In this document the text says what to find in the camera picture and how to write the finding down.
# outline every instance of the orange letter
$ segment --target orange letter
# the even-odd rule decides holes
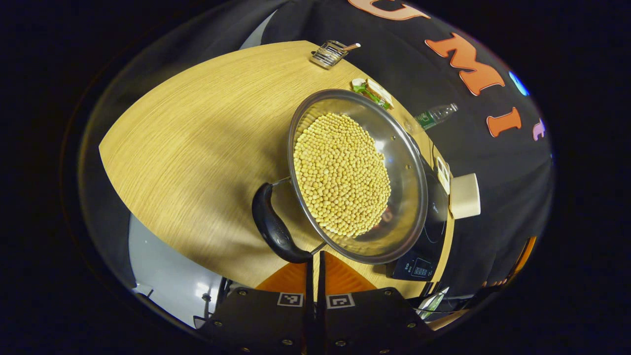
[[[519,111],[515,107],[509,114],[505,114],[500,117],[487,117],[487,126],[489,132],[494,137],[500,135],[501,132],[517,127],[517,129],[521,128],[521,117],[519,117]]]
[[[456,51],[451,57],[451,66],[473,70],[470,72],[460,71],[460,79],[464,81],[464,84],[473,95],[478,96],[482,89],[493,85],[504,86],[504,81],[497,70],[475,60],[475,47],[459,35],[453,32],[451,34],[453,37],[450,39],[438,42],[426,40],[425,44],[443,58],[447,58],[450,51]]]
[[[419,16],[430,18],[429,16],[422,13],[421,11],[418,11],[415,8],[411,8],[405,4],[401,4],[403,7],[398,10],[394,10],[394,11],[382,10],[380,8],[375,7],[372,4],[375,1],[377,0],[348,0],[348,2],[351,3],[351,5],[353,5],[354,7],[360,10],[364,10],[375,16],[387,18],[388,20],[403,21],[403,20],[409,20],[412,17],[419,17]]]

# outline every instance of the white container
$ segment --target white container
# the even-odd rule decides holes
[[[475,173],[451,179],[449,210],[454,219],[480,214],[480,189]]]

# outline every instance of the plastic water bottle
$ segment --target plastic water bottle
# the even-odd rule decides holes
[[[439,123],[443,123],[456,111],[458,111],[456,104],[440,105],[414,116],[414,120],[426,131]],[[416,130],[415,126],[415,124],[406,124],[406,128],[411,132]]]

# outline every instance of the induction cooktop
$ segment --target induction cooktop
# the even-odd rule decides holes
[[[449,197],[438,180],[437,171],[421,157],[427,180],[427,218],[416,244],[400,259],[386,265],[388,277],[401,280],[432,280],[442,254],[447,228]]]

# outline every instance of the sandwich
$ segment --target sandwich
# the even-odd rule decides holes
[[[385,108],[392,109],[392,95],[382,88],[379,84],[371,79],[353,79],[351,81],[353,91],[360,93],[369,99],[373,100],[377,105]]]

